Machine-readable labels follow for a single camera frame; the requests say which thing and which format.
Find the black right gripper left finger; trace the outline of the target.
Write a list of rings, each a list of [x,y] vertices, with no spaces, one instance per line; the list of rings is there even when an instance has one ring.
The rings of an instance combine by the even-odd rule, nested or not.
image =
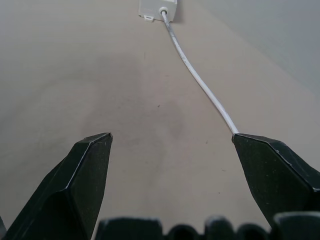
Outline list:
[[[91,240],[112,142],[106,132],[76,142],[41,181],[3,240]]]

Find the white plastic box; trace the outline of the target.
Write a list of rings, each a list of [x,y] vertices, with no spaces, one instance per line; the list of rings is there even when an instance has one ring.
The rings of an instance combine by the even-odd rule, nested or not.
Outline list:
[[[166,13],[169,22],[174,20],[178,0],[139,0],[138,15],[146,21],[163,21],[162,12]]]

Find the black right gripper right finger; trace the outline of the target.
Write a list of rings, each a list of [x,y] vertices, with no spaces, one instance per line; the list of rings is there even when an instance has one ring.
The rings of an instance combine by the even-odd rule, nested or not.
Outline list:
[[[320,172],[290,147],[264,136],[232,136],[249,190],[269,224],[286,212],[320,212]]]

